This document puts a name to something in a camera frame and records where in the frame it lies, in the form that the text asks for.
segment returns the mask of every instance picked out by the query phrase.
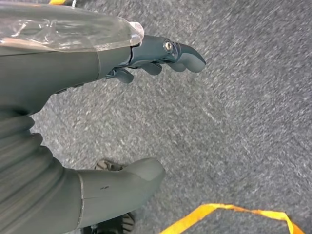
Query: metal screw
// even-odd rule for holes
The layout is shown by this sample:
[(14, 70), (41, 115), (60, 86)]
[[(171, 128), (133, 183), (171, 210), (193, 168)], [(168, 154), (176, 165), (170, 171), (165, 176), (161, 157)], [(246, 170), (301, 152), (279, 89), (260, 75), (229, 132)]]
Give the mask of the metal screw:
[(167, 52), (171, 52), (172, 49), (172, 44), (170, 41), (165, 41), (164, 43), (164, 48), (165, 50), (166, 50)]

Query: gray prosthetic arm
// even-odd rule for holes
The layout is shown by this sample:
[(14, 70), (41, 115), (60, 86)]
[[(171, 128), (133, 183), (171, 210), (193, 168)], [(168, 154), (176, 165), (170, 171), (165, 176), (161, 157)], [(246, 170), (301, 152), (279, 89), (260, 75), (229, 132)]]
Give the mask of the gray prosthetic arm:
[(58, 234), (133, 211), (165, 176), (157, 160), (119, 172), (63, 167), (30, 133), (29, 115), (51, 95), (100, 78), (129, 83), (125, 70), (157, 75), (162, 64), (199, 72), (205, 62), (191, 47), (145, 36), (135, 46), (100, 52), (38, 51), (0, 46), (0, 234)]

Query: gray fabric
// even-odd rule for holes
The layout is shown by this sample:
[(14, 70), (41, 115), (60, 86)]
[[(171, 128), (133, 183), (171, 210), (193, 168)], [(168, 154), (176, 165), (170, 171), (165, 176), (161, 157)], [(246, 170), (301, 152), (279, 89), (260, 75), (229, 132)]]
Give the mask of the gray fabric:
[[(310, 1), (97, 0), (85, 7), (193, 46), (208, 66), (198, 75), (137, 71), (130, 85), (100, 80), (53, 96), (36, 115), (35, 129), (56, 157), (73, 168), (103, 157), (159, 159), (168, 175), (137, 211), (135, 234), (156, 234), (205, 202), (286, 211), (312, 233)], [(186, 233), (287, 227), (217, 211)]]

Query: clear plastic socket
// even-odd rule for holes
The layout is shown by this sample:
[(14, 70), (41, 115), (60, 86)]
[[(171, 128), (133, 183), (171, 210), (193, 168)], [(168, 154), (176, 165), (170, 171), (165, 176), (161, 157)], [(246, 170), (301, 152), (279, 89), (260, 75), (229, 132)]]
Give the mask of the clear plastic socket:
[(0, 46), (82, 52), (139, 44), (143, 27), (67, 6), (0, 2)]

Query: orange tape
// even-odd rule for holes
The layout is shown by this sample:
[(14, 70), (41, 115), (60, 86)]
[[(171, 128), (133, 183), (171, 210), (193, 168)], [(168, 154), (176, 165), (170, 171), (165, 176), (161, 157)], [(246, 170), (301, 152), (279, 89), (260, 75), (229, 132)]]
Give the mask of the orange tape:
[(63, 5), (66, 2), (66, 0), (51, 0), (49, 4), (51, 5)]
[(263, 211), (263, 210), (248, 210), (239, 206), (234, 206), (230, 204), (221, 204), (221, 203), (209, 203), (203, 204), (197, 207), (193, 212), (180, 219), (179, 221), (171, 225), (160, 234), (181, 234), (191, 226), (201, 221), (202, 219), (208, 216), (216, 209), (227, 209), (227, 210), (235, 210), (239, 212), (250, 212), (258, 215), (262, 215), (267, 218), (286, 221), (288, 225), (288, 229), (290, 234), (304, 234), (299, 227), (295, 223), (290, 221), (290, 219), (284, 212), (277, 211)]

